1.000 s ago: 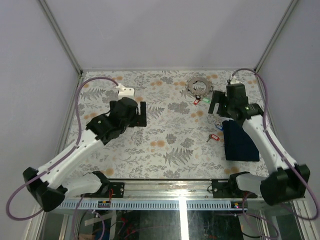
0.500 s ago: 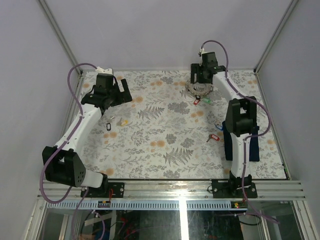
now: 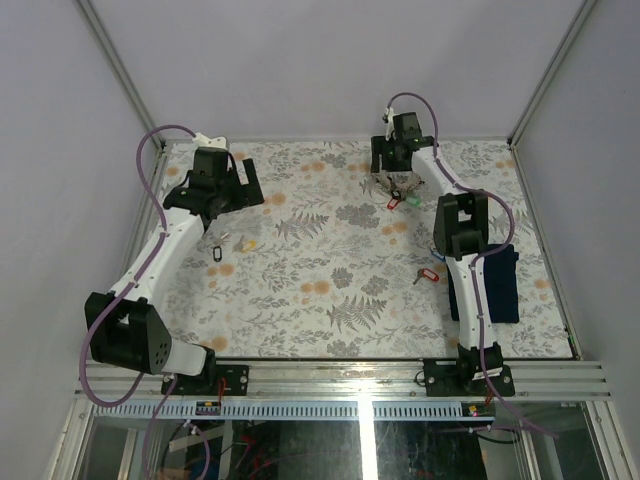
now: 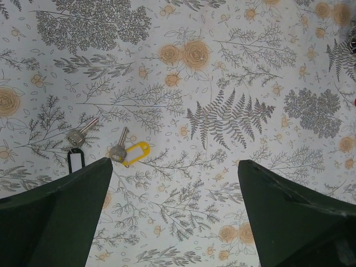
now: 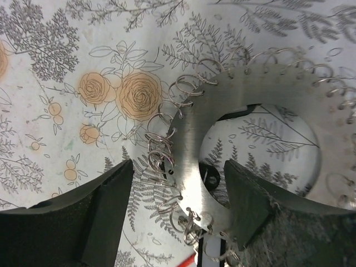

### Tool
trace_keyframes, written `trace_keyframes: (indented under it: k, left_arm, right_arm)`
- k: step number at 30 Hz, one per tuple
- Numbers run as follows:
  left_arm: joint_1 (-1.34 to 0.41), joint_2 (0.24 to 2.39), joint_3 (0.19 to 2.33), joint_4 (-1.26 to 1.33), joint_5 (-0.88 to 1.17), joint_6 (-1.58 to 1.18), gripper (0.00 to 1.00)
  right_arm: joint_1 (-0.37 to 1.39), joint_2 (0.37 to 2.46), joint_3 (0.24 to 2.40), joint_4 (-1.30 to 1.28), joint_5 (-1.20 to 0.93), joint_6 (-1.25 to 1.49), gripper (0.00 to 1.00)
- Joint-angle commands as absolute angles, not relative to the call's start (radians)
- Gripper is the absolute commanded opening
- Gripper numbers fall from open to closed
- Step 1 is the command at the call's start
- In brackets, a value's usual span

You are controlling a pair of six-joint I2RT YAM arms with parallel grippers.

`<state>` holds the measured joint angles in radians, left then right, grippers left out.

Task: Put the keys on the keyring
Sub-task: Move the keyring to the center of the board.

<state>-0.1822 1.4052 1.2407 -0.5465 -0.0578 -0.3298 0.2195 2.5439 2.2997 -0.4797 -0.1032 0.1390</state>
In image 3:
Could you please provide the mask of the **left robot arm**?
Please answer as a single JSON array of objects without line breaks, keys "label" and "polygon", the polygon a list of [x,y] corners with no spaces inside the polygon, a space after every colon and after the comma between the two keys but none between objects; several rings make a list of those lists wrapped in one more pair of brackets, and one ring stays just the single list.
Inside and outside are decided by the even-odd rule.
[{"label": "left robot arm", "polygon": [[207,363],[207,350],[173,339],[160,308],[186,255],[211,224],[263,202],[252,159],[238,161],[224,148],[197,148],[192,167],[164,198],[160,222],[129,271],[85,303],[92,359],[149,375],[184,375],[195,393],[212,392],[219,371]]}]

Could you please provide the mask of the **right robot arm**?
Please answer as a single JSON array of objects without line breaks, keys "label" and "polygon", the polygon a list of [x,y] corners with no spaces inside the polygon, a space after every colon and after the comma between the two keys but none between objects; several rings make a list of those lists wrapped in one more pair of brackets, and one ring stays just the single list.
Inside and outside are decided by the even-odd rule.
[{"label": "right robot arm", "polygon": [[455,378],[467,394],[488,387],[502,372],[484,281],[488,251],[488,196],[466,186],[440,158],[437,140],[422,134],[417,114],[383,115],[386,132],[371,140],[371,171],[412,172],[438,195],[433,241],[446,260],[459,322]]}]

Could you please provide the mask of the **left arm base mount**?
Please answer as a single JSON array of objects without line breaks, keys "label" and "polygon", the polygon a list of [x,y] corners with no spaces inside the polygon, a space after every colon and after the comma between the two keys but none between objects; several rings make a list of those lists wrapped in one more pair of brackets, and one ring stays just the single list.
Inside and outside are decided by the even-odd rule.
[{"label": "left arm base mount", "polygon": [[176,375],[172,395],[182,396],[245,396],[249,385],[249,366],[216,365],[197,376]]}]

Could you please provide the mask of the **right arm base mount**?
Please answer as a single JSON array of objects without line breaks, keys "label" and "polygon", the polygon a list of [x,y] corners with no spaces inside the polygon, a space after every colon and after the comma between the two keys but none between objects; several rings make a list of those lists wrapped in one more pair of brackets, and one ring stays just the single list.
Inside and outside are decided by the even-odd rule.
[{"label": "right arm base mount", "polygon": [[[487,357],[485,362],[494,389],[503,397],[513,397],[515,386],[510,367],[496,358]],[[426,359],[423,372],[429,397],[485,397],[491,392],[477,360],[467,367],[460,359]]]}]

